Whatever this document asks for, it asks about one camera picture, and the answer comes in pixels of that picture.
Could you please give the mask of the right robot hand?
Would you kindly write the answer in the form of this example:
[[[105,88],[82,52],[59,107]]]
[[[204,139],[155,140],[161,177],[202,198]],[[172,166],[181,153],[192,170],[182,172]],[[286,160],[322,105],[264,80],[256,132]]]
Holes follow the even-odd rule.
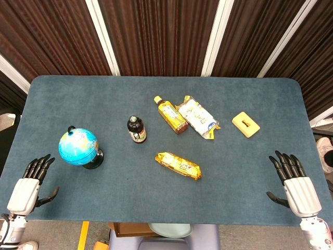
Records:
[[[280,151],[275,154],[277,157],[269,156],[269,160],[275,167],[287,198],[278,198],[269,191],[266,192],[267,196],[273,202],[291,209],[297,217],[316,217],[322,206],[301,161],[293,154],[287,155]]]

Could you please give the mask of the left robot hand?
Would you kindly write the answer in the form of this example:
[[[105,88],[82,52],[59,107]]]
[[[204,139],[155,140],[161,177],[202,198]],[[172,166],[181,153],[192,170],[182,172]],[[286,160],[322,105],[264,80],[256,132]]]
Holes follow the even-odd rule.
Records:
[[[39,198],[40,187],[54,160],[50,154],[47,154],[39,159],[32,160],[27,165],[22,178],[17,181],[7,205],[7,209],[11,214],[27,216],[36,207],[51,202],[57,196],[59,192],[58,186],[54,188],[48,197]]]

